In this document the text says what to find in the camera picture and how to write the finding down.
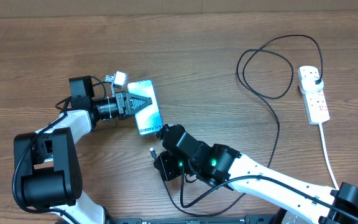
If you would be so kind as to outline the blue Galaxy smartphone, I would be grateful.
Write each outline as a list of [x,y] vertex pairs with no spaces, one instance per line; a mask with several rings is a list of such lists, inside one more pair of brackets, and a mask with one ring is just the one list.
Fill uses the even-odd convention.
[[156,133],[163,126],[162,117],[152,80],[141,80],[127,85],[129,93],[151,99],[151,104],[135,114],[135,121],[141,136]]

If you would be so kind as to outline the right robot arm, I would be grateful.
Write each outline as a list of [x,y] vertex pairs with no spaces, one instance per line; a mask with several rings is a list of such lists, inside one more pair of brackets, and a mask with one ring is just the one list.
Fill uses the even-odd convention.
[[191,207],[220,187],[262,198],[308,223],[358,223],[358,187],[339,189],[310,184],[265,167],[223,144],[207,145],[183,126],[166,124],[156,133],[164,151],[154,161],[162,180],[187,174],[210,189],[182,208]]

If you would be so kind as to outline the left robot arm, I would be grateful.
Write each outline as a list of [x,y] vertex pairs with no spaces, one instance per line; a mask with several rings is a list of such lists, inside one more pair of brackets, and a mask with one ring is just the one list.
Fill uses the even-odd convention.
[[83,191],[75,144],[100,120],[124,119],[152,104],[150,97],[115,92],[94,97],[93,76],[71,78],[71,95],[59,117],[14,138],[12,195],[27,213],[53,213],[67,223],[113,223],[107,210]]

